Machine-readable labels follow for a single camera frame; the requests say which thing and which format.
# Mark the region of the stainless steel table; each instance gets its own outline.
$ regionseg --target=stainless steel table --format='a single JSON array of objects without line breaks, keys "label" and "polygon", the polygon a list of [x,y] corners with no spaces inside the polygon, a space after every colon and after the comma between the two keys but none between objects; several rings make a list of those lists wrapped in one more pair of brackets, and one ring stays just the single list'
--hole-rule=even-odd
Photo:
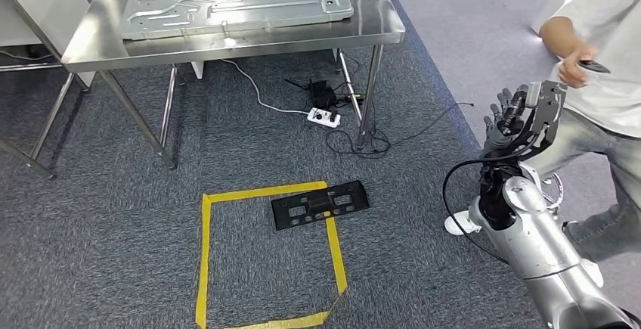
[{"label": "stainless steel table", "polygon": [[[349,20],[307,26],[261,29],[249,32],[219,33],[167,39],[123,41],[119,25],[127,0],[93,0],[80,23],[62,62],[70,71],[99,71],[138,124],[145,138],[163,158],[166,165],[175,162],[164,148],[166,129],[171,112],[174,84],[180,79],[176,64],[191,61],[210,61],[223,58],[250,57],[265,54],[293,53],[323,49],[336,50],[336,62],[342,70],[348,93],[359,121],[358,147],[363,147],[369,131],[376,75],[383,45],[402,42],[405,28],[389,0],[351,0],[355,14]],[[361,112],[341,48],[373,46],[365,103]],[[158,139],[137,111],[122,86],[110,70],[154,64],[172,64],[165,116]]]},{"label": "stainless steel table", "polygon": [[[25,70],[44,70],[50,68],[60,68],[63,67],[63,64],[60,63],[61,55],[58,53],[57,49],[54,47],[54,44],[49,40],[45,32],[42,31],[40,26],[34,19],[31,18],[29,13],[20,5],[17,0],[10,0],[14,6],[15,11],[20,15],[24,23],[33,31],[34,34],[40,39],[40,42],[49,50],[49,53],[57,59],[57,62],[54,63],[33,63],[33,64],[17,64],[12,66],[0,66],[0,73],[2,72],[15,72],[15,71],[25,71]],[[53,171],[45,168],[42,164],[38,162],[38,156],[42,149],[42,145],[45,143],[45,139],[49,135],[49,131],[53,126],[53,123],[60,111],[60,107],[64,101],[64,98],[67,96],[67,92],[73,82],[76,79],[81,85],[83,91],[88,91],[88,86],[80,79],[77,78],[75,73],[69,73],[67,80],[60,88],[54,106],[51,108],[49,115],[45,121],[45,125],[42,127],[38,139],[36,140],[35,145],[33,146],[29,154],[25,153],[8,140],[0,138],[0,149],[7,151],[9,154],[16,157],[18,160],[25,163],[28,167],[34,169],[38,174],[46,177],[47,179],[54,179],[56,175]]]}]

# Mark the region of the robotic arm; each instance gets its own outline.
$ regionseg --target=robotic arm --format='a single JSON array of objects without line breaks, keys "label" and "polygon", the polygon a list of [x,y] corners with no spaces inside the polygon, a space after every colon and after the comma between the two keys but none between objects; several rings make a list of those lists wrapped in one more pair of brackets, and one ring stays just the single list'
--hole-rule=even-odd
[{"label": "robotic arm", "polygon": [[[522,85],[486,118],[481,191],[469,217],[523,280],[549,329],[641,329],[595,285],[581,258],[547,209],[537,173],[522,161],[553,142],[567,87]],[[523,114],[530,110],[529,117]]]}]

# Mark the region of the person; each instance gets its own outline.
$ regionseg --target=person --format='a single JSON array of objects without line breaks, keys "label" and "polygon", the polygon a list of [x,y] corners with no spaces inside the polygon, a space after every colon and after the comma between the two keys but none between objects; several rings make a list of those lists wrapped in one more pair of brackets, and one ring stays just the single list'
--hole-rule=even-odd
[{"label": "person", "polygon": [[[571,0],[539,35],[562,58],[550,79],[570,88],[554,143],[526,163],[545,178],[583,154],[605,155],[617,204],[582,222],[565,222],[563,231],[592,262],[641,252],[641,2]],[[611,73],[579,67],[588,60]],[[466,231],[479,230],[466,212],[457,218]],[[462,234],[447,224],[450,233]]]}]

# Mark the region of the white power strip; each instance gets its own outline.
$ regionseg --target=white power strip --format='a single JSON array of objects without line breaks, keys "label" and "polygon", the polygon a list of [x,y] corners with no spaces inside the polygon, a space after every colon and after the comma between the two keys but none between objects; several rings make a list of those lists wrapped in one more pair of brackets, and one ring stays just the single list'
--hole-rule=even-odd
[{"label": "white power strip", "polygon": [[312,108],[307,115],[307,120],[313,123],[320,123],[323,126],[335,129],[340,125],[340,115],[336,114],[332,121],[332,113],[329,111],[321,110],[320,108]]}]

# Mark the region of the yellow tape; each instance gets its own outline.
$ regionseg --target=yellow tape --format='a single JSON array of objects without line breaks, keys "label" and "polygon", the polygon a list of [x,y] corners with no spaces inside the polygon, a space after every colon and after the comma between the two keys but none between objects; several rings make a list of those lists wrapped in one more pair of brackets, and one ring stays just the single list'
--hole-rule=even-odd
[{"label": "yellow tape", "polygon": [[[200,230],[200,276],[198,277],[198,293],[196,298],[196,324],[201,329],[206,329],[207,279],[209,277],[209,223],[212,216],[212,203],[256,197],[267,197],[270,195],[278,194],[292,194],[302,191],[313,191],[325,188],[327,188],[326,182],[309,182],[294,185],[281,185],[271,188],[251,189],[247,191],[230,191],[227,193],[210,195],[203,194],[202,229]],[[332,255],[334,276],[336,278],[336,289],[339,292],[339,297],[336,299],[334,304],[332,304],[330,310],[304,316],[301,318],[268,321],[265,323],[228,329],[298,329],[321,325],[325,322],[325,320],[327,320],[327,317],[331,313],[331,310],[338,303],[342,293],[344,293],[345,289],[347,288],[347,277],[345,276],[345,267],[342,262],[342,254],[334,218],[330,217],[326,219],[325,225],[327,228],[327,240],[329,241],[330,252]]]},{"label": "yellow tape", "polygon": [[301,191],[315,191],[327,188],[326,182],[310,182],[293,185],[281,185],[278,187],[250,189],[248,191],[229,191],[227,193],[207,195],[211,203],[228,202],[230,200],[241,200],[257,197],[267,197],[278,194],[299,193]]},{"label": "yellow tape", "polygon": [[330,242],[330,252],[332,253],[332,264],[334,265],[334,276],[336,277],[336,289],[339,296],[347,288],[347,277],[345,276],[345,266],[342,263],[342,254],[340,252],[339,235],[336,231],[334,217],[325,219],[327,227],[327,240]]},{"label": "yellow tape", "polygon": [[302,318],[274,320],[246,327],[228,327],[227,329],[299,329],[302,327],[315,327],[322,325],[329,314],[330,312],[319,312]]},{"label": "yellow tape", "polygon": [[200,227],[200,273],[196,296],[196,324],[205,329],[207,322],[207,278],[209,277],[209,223],[212,219],[212,202],[203,194],[202,223]]}]

